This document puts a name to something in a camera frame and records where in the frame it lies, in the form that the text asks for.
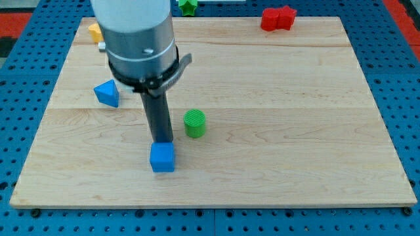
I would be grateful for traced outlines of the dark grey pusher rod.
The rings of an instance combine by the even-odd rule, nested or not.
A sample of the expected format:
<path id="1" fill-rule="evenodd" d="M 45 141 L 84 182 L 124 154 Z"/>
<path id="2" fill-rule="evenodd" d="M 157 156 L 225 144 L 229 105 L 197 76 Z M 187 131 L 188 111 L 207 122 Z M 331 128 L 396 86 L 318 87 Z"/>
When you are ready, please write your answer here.
<path id="1" fill-rule="evenodd" d="M 154 142 L 164 143 L 173 141 L 173 129 L 166 94 L 153 97 L 150 94 L 140 95 L 148 125 Z"/>

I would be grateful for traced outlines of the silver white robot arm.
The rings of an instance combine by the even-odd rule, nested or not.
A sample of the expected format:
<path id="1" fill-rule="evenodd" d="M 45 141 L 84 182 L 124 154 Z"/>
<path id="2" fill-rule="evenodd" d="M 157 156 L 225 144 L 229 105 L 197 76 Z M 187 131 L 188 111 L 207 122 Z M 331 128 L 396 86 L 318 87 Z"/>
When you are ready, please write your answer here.
<path id="1" fill-rule="evenodd" d="M 172 142 L 165 94 L 153 95 L 179 66 L 168 0 L 92 0 L 114 77 L 139 93 L 155 142 Z"/>

